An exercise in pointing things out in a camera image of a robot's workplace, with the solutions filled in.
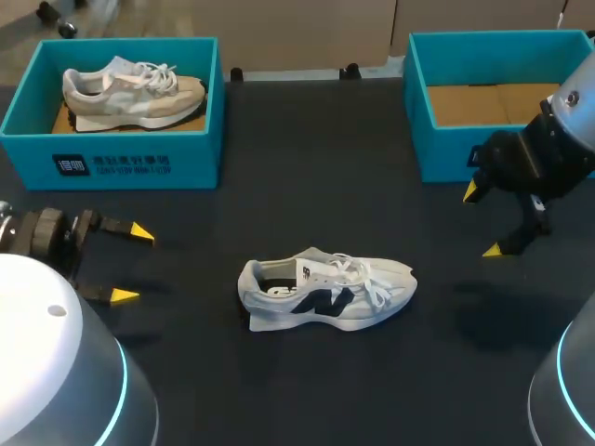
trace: black mat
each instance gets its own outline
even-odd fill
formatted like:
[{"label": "black mat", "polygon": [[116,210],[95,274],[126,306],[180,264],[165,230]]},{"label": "black mat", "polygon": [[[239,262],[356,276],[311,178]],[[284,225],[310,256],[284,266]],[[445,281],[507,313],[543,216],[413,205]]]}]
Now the black mat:
[{"label": "black mat", "polygon": [[[151,285],[108,323],[155,389],[161,444],[531,444],[531,377],[595,285],[595,183],[558,203],[555,236],[482,259],[515,202],[465,206],[466,185],[421,185],[401,86],[228,85],[216,191],[29,194],[1,155],[14,205],[93,206],[157,234],[152,251],[97,236],[82,277]],[[311,245],[401,260],[418,291],[359,333],[243,330],[245,261]]]}]

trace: glowing blue ring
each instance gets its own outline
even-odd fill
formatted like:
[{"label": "glowing blue ring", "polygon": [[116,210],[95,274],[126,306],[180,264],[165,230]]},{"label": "glowing blue ring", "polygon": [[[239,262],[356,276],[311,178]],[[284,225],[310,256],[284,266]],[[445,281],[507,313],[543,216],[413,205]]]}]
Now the glowing blue ring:
[{"label": "glowing blue ring", "polygon": [[108,439],[110,434],[113,431],[113,427],[115,426],[118,418],[120,417],[120,413],[122,412],[122,407],[124,406],[124,399],[126,397],[126,388],[128,386],[128,366],[126,365],[126,357],[124,356],[124,351],[122,350],[122,346],[116,340],[115,343],[120,348],[120,356],[122,357],[122,369],[124,370],[124,376],[122,377],[122,390],[120,391],[120,399],[118,400],[118,404],[115,406],[115,411],[113,411],[112,419],[110,423],[108,423],[107,427],[101,434],[101,437],[95,443],[95,446],[102,446],[105,443],[105,440]]},{"label": "glowing blue ring", "polygon": [[570,395],[568,395],[568,390],[566,390],[566,386],[564,385],[564,379],[562,378],[562,366],[560,365],[560,362],[561,362],[560,356],[562,355],[562,342],[564,342],[564,337],[566,336],[566,333],[568,332],[570,325],[568,325],[568,327],[566,327],[566,330],[564,330],[564,334],[562,335],[562,338],[560,339],[560,343],[558,344],[558,354],[556,356],[556,366],[558,367],[558,380],[560,381],[560,387],[562,388],[562,394],[563,394],[564,398],[566,399],[566,403],[568,404],[568,407],[570,407],[570,411],[575,416],[576,421],[578,421],[578,423],[583,427],[583,429],[585,429],[587,431],[587,433],[590,435],[590,437],[592,439],[595,439],[595,432],[593,432],[593,429],[591,429],[588,426],[587,422],[583,419],[582,416],[580,416],[580,413],[578,413],[578,410],[576,409],[575,405],[573,404],[572,400],[570,399]]}]

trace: shoe tongue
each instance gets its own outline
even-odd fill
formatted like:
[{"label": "shoe tongue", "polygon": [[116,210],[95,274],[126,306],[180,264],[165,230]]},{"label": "shoe tongue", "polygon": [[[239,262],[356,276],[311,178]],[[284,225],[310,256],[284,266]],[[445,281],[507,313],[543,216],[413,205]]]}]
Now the shoe tongue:
[{"label": "shoe tongue", "polygon": [[112,86],[113,81],[116,79],[122,79],[130,84],[140,84],[145,79],[142,76],[130,75],[130,74],[113,74],[112,72],[106,72],[103,74],[103,90],[107,90],[110,86]]},{"label": "shoe tongue", "polygon": [[315,262],[306,258],[296,259],[296,287],[306,284],[313,274],[334,277],[339,272],[335,265]]},{"label": "shoe tongue", "polygon": [[108,72],[119,72],[121,74],[135,74],[135,64],[122,59],[119,56],[115,56],[110,63],[107,65]]},{"label": "shoe tongue", "polygon": [[112,86],[114,79],[115,77],[110,72],[106,72],[105,74],[103,74],[103,80],[101,81],[103,91],[107,90],[110,86]]}]

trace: blue box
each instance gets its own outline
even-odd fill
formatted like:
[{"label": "blue box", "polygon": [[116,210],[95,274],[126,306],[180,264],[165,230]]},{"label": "blue box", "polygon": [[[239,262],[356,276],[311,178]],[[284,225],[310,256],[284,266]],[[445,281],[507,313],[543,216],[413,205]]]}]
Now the blue box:
[{"label": "blue box", "polygon": [[[116,55],[176,65],[176,73],[205,81],[205,129],[51,134],[62,103],[64,71],[93,72]],[[35,50],[20,81],[0,140],[28,190],[213,189],[218,183],[224,88],[215,38],[47,40]],[[133,157],[138,165],[118,164]],[[65,176],[60,161],[82,161],[85,169]],[[106,161],[115,164],[96,165]]]},{"label": "blue box", "polygon": [[404,100],[424,182],[469,181],[471,148],[524,125],[439,126],[429,86],[562,84],[593,50],[582,31],[413,33]]}]

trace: sneaker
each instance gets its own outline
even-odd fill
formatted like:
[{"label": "sneaker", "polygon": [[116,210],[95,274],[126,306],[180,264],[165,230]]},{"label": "sneaker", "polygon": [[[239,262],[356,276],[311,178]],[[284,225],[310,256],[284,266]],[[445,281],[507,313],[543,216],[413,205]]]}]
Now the sneaker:
[{"label": "sneaker", "polygon": [[205,88],[197,78],[176,76],[174,68],[114,58],[98,72],[67,70],[62,91],[76,116],[76,130],[123,125],[158,129],[191,115],[202,104]]},{"label": "sneaker", "polygon": [[310,248],[285,260],[246,263],[238,294],[253,332],[325,322],[361,330],[403,308],[417,288],[394,260],[326,254]]}]

